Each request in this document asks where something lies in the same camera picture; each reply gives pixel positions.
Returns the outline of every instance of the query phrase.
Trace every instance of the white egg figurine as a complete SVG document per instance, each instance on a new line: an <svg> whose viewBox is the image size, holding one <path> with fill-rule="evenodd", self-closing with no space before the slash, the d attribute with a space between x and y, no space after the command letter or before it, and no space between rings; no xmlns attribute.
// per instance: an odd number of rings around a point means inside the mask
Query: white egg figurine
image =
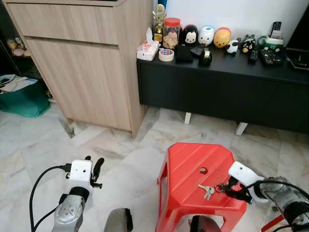
<svg viewBox="0 0 309 232"><path fill-rule="evenodd" d="M213 41L214 29L211 26L203 26L198 33L198 43L202 46L208 46Z"/></svg>

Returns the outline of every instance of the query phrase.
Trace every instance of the console leg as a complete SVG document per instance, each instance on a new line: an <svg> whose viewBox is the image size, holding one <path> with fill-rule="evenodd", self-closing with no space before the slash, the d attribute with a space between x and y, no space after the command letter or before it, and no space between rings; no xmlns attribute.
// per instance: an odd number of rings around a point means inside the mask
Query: console leg
<svg viewBox="0 0 309 232"><path fill-rule="evenodd" d="M248 125L248 123L240 122L237 129L236 129L235 134L241 136L242 133L244 132L244 130L246 129L247 125Z"/></svg>
<svg viewBox="0 0 309 232"><path fill-rule="evenodd" d="M191 117L191 113L189 113L189 112L186 112L185 113L185 118L184 118L184 123L185 124L189 124L189 122L190 122L190 117Z"/></svg>

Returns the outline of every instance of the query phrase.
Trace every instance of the jar lid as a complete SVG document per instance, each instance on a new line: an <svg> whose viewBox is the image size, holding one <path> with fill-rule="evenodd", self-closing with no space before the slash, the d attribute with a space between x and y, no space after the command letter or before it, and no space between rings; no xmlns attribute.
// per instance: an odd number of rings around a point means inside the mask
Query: jar lid
<svg viewBox="0 0 309 232"><path fill-rule="evenodd" d="M179 27L180 26L180 19L178 19L178 18L166 18L164 20L164 24L168 27Z"/></svg>

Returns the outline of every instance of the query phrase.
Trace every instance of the black tv console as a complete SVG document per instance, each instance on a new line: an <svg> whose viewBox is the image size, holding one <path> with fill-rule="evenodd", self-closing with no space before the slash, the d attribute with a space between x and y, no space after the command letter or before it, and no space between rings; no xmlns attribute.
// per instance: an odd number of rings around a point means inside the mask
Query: black tv console
<svg viewBox="0 0 309 232"><path fill-rule="evenodd" d="M238 122L309 132L309 72L248 63L211 48L209 67L138 60L140 103Z"/></svg>

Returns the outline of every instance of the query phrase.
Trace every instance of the red plastic stool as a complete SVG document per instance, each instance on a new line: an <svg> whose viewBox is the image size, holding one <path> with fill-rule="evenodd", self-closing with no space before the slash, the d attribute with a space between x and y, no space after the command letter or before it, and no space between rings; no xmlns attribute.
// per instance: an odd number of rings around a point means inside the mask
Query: red plastic stool
<svg viewBox="0 0 309 232"><path fill-rule="evenodd" d="M159 220L156 232L173 232L182 216L218 215L224 219L222 232L230 232L246 211L247 203L215 192L209 201L197 185L226 183L234 163L232 153L221 145L176 143L168 150L158 184ZM166 199L162 199L162 180L167 177Z"/></svg>

